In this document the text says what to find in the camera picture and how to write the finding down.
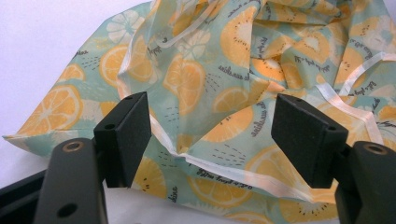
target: white background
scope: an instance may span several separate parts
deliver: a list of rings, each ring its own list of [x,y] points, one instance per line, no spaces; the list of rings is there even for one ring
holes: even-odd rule
[[[0,0],[0,135],[15,133],[79,47],[107,18],[143,0]],[[396,19],[396,1],[385,1]],[[0,139],[0,188],[35,174],[46,159]],[[134,190],[107,189],[110,223],[234,223]]]

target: fruit print fabric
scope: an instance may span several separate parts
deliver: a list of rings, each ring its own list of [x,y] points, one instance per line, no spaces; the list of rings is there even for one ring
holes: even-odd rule
[[[133,189],[253,223],[337,219],[271,138],[276,94],[306,100],[347,142],[396,146],[396,27],[371,0],[162,0],[106,20],[12,144],[41,156],[147,91],[153,136]]]

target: cloth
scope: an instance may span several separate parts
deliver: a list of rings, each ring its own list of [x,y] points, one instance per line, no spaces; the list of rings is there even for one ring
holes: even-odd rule
[[[350,145],[395,149],[395,35],[381,1],[157,0],[106,20],[5,138],[49,156],[146,91],[133,189],[249,222],[336,220],[337,183],[309,188],[271,137],[276,95],[344,125]]]

